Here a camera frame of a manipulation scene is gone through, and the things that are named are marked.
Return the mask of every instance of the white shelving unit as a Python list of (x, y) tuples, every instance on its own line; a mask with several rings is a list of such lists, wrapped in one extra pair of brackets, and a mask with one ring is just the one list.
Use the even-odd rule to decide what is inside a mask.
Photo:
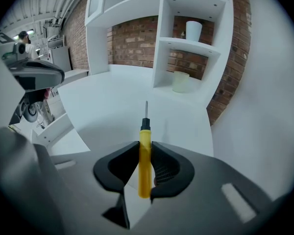
[[(218, 87), (230, 52), (233, 34), (232, 0), (88, 0), (85, 25), (90, 74), (110, 72), (107, 28), (156, 15), (159, 19), (150, 88), (172, 100), (206, 107)], [(214, 22), (212, 45), (173, 38), (175, 16)], [(183, 50), (208, 57), (202, 80), (190, 79), (190, 90), (184, 94), (172, 91), (173, 73), (167, 71), (170, 50)]]

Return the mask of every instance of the person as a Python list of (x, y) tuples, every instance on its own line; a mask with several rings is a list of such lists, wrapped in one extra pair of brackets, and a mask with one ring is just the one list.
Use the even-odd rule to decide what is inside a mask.
[(31, 44), (31, 41), (28, 37), (28, 33), (26, 31), (23, 30), (19, 33), (19, 40), (20, 42), (25, 44), (25, 51), (28, 54), (29, 59), (32, 59), (32, 60), (40, 59), (36, 52), (36, 47)]
[[(29, 39), (28, 33), (26, 31), (21, 31), (19, 33), (19, 40), (20, 42), (25, 44), (25, 51), (28, 54), (28, 58), (31, 60), (40, 60), (37, 52), (36, 47), (31, 44), (31, 41)], [(51, 114), (47, 99), (49, 97), (49, 91), (50, 88), (41, 90), (44, 92), (44, 99), (42, 102), (36, 102), (36, 108), (40, 115), (44, 118), (46, 126), (51, 124), (54, 121), (54, 116)]]

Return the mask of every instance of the white wall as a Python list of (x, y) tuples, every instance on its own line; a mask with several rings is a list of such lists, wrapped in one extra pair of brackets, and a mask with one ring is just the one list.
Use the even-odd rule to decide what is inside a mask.
[(294, 183), (294, 26), (275, 0), (250, 3), (250, 53), (212, 127), (214, 155), (276, 199)]

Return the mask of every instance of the brick wall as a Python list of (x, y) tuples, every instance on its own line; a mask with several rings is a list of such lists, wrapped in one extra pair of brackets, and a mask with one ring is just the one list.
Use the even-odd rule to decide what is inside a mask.
[[(251, 12), (249, 0), (233, 0), (234, 30), (229, 59), (221, 82), (207, 107), (211, 125), (215, 123), (229, 104), (243, 75), (250, 45)], [(181, 37), (186, 22), (198, 21), (203, 25), (200, 42), (211, 44), (214, 23), (186, 17), (174, 18), (172, 36)], [(147, 17), (121, 23), (108, 29), (107, 41), (109, 64), (153, 67), (154, 48), (158, 17)], [(184, 52), (170, 53), (168, 70), (182, 71), (191, 77), (201, 79), (206, 67), (207, 57)]]
[(72, 11), (62, 30), (69, 46), (72, 69), (89, 69), (87, 48), (85, 11), (87, 0), (80, 0)]

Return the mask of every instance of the white table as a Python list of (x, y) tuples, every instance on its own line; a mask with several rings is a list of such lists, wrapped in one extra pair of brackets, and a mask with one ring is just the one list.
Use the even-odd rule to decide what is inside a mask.
[(207, 111), (152, 88), (152, 69), (110, 66), (59, 88), (74, 128), (90, 150), (138, 141), (148, 101), (152, 141), (213, 156)]

